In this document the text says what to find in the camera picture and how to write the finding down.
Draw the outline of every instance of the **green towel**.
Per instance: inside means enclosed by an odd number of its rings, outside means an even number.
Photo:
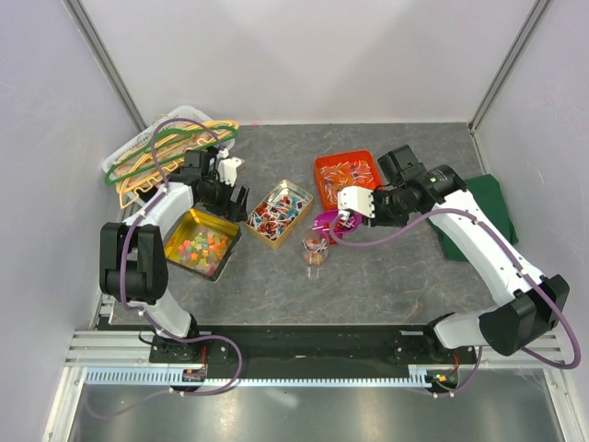
[[[480,206],[480,210],[490,219],[490,221],[497,227],[502,235],[511,243],[516,244],[517,234],[512,220],[509,219],[507,213],[507,206],[503,199],[501,186],[499,182],[492,175],[483,175],[482,177],[470,178],[465,180],[468,189],[475,198],[475,201]],[[462,254],[456,244],[450,239],[442,230],[433,227],[440,237],[440,243],[444,256],[448,260],[453,261],[467,261],[467,258]]]

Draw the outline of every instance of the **gray table surface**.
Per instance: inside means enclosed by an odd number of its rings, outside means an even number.
[[[246,160],[238,183],[251,189],[248,209],[288,179],[314,195],[312,214],[277,250],[242,224],[242,239],[216,283],[168,266],[173,296],[201,324],[424,323],[450,311],[491,306],[491,295],[474,269],[445,259],[426,224],[370,249],[332,246],[319,267],[303,262],[301,237],[322,212],[313,178],[315,158],[368,149],[377,159],[404,144],[426,168],[448,164],[463,178],[481,174],[465,123],[242,127],[232,154]],[[365,227],[347,238],[381,238],[391,231]],[[111,323],[138,320],[117,304]]]

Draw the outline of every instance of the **orange container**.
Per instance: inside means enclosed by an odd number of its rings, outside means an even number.
[[[378,174],[378,169],[376,168],[375,159],[372,157],[372,154],[367,150],[354,150],[352,152],[344,152],[342,154],[329,155],[327,157],[319,157],[315,160],[315,183],[317,184],[319,190],[319,198],[321,199],[321,203],[323,204],[323,208],[325,210],[336,210],[338,208],[338,204],[337,202],[329,200],[327,192],[325,191],[326,183],[324,177],[321,174],[321,169],[325,168],[326,166],[337,166],[340,163],[353,163],[358,161],[365,161],[368,164],[368,167],[370,168],[370,174],[372,175],[373,180],[367,183],[356,183],[348,185],[356,185],[372,190],[374,190],[376,186],[382,185],[383,181],[380,180],[380,175]]]

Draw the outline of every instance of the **tin tray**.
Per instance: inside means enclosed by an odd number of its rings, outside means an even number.
[[[246,223],[248,230],[255,237],[261,239],[273,249],[278,249],[280,246],[282,246],[283,242],[288,238],[288,236],[293,232],[293,230],[295,230],[296,226],[299,225],[301,220],[311,212],[311,208],[313,207],[313,195],[307,192],[306,190],[300,188],[296,184],[290,182],[289,180],[282,180],[274,189],[271,190],[270,193],[268,193],[268,195],[266,195],[266,197],[263,200],[261,200],[261,202],[254,208],[254,210],[251,211],[248,217],[249,221],[249,219],[251,219],[251,217],[254,216],[254,214],[256,213],[256,209],[258,209],[262,204],[274,204],[282,200],[284,196],[287,196],[290,199],[294,197],[299,201],[307,201],[307,203],[305,207],[301,209],[301,211],[293,220],[293,222],[286,227],[284,232],[278,238],[269,239],[265,235],[261,234],[255,227],[251,226],[249,222]]]
[[[325,191],[325,179],[321,174],[321,169],[326,166],[335,166],[339,163],[354,162],[354,161],[366,161],[370,168],[370,173],[373,180],[366,184],[355,184],[366,189],[374,190],[376,186],[382,185],[380,175],[378,174],[378,168],[376,167],[375,159],[372,154],[367,150],[354,150],[352,152],[344,152],[342,154],[329,155],[326,157],[319,157],[315,160],[314,174],[315,183],[319,191],[319,198],[323,204],[325,210],[337,210],[337,202],[332,201]]]
[[[197,262],[182,260],[179,252],[179,247],[185,241],[192,241],[199,231],[211,231],[220,236],[227,237],[226,247],[216,252],[218,259],[214,260],[214,262],[206,260],[207,263],[204,266],[197,265]],[[241,230],[237,224],[230,223],[214,215],[206,214],[200,210],[190,209],[184,215],[182,221],[180,221],[171,238],[167,241],[165,247],[166,258],[169,263],[181,269],[198,274],[209,281],[216,281],[225,268],[227,260],[240,238]],[[195,252],[198,255],[202,254],[201,250],[195,250]]]

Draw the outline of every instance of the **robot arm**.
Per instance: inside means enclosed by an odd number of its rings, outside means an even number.
[[[131,307],[141,307],[164,330],[179,337],[198,336],[195,318],[182,309],[167,289],[167,263],[163,238],[178,219],[197,202],[210,212],[232,221],[247,217],[248,189],[242,187],[237,200],[231,201],[237,171],[243,160],[222,157],[215,148],[187,151],[179,173],[169,177],[169,186],[161,186],[154,198],[159,203],[146,215],[144,209],[122,223],[107,223],[100,232],[100,289],[121,301],[121,253],[129,226],[138,216],[144,219],[133,232],[125,291]]]
[[[432,222],[460,248],[490,289],[497,308],[462,315],[446,315],[433,322],[437,345],[447,349],[490,345],[502,355],[512,355],[558,323],[552,311],[522,277],[503,248],[516,256],[524,272],[562,309],[569,287],[560,275],[547,278],[528,262],[482,213],[466,184],[448,166],[426,170],[405,145],[378,159],[392,190],[343,189],[341,210],[364,216],[369,226],[405,226],[409,214],[437,209],[459,209],[476,216],[501,239],[498,245],[470,219],[455,214],[434,215]]]

